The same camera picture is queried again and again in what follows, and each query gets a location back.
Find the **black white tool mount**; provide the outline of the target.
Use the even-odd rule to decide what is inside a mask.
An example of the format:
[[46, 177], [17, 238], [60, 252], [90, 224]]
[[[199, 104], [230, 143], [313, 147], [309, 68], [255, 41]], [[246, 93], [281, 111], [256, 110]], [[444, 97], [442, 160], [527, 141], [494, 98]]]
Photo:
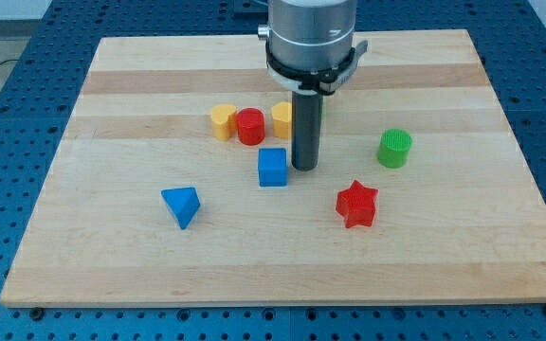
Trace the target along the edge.
[[368, 42], [361, 41], [349, 49], [348, 55], [338, 65], [318, 71], [293, 69], [276, 59], [265, 44], [269, 76], [283, 88], [305, 96], [331, 96], [346, 83], [357, 69], [358, 61], [368, 50]]

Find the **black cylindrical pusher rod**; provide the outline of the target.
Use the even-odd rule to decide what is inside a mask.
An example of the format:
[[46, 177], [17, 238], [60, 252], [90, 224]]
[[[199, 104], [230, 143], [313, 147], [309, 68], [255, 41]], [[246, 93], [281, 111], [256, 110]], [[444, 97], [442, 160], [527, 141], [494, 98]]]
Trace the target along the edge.
[[299, 171], [314, 169], [319, 160], [323, 96], [292, 94], [292, 165]]

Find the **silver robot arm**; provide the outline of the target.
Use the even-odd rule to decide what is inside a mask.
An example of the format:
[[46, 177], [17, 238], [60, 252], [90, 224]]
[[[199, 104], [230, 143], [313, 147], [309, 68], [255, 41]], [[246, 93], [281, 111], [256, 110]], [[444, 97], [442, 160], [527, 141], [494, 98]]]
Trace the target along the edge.
[[355, 0], [271, 0], [258, 28], [269, 76], [292, 93], [291, 164], [310, 171], [319, 161], [324, 99], [357, 70], [368, 42], [354, 42]]

